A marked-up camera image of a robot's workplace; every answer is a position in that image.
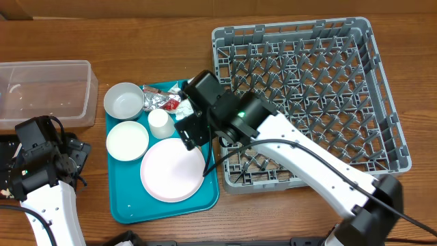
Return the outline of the red sauce packet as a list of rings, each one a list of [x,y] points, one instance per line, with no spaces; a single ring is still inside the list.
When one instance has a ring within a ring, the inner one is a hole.
[[[165,111],[175,111],[180,104],[180,101],[175,99],[169,99],[163,106],[162,109]]]

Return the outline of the white bowl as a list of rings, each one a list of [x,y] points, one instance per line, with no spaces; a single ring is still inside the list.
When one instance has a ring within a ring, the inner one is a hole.
[[[147,151],[150,136],[146,128],[134,121],[115,125],[108,133],[106,147],[108,153],[118,161],[140,159]]]

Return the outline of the foil wrapper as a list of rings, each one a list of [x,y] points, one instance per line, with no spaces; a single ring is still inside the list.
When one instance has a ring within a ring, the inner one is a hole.
[[[162,106],[169,100],[175,99],[181,102],[181,98],[178,94],[171,92],[164,92],[158,88],[150,87],[148,85],[143,86],[144,95],[144,111],[152,111],[154,109],[162,109]]]

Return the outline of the grey bowl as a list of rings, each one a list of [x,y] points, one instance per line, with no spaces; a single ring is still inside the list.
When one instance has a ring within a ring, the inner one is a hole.
[[[118,83],[104,96],[104,110],[118,120],[134,120],[143,113],[143,90],[134,83]]]

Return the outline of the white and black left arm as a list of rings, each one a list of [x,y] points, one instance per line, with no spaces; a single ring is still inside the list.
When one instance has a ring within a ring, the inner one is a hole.
[[[54,116],[38,116],[15,127],[21,146],[9,172],[8,189],[20,202],[38,245],[84,245],[76,209],[76,187],[91,152],[67,134]]]

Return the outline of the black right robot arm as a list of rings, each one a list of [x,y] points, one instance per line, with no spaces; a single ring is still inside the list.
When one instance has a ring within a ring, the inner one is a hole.
[[[391,175],[376,178],[323,149],[255,92],[226,90],[209,70],[182,86],[193,114],[175,124],[191,150],[214,137],[240,144],[283,166],[323,197],[343,221],[322,245],[383,245],[404,211],[402,186]]]

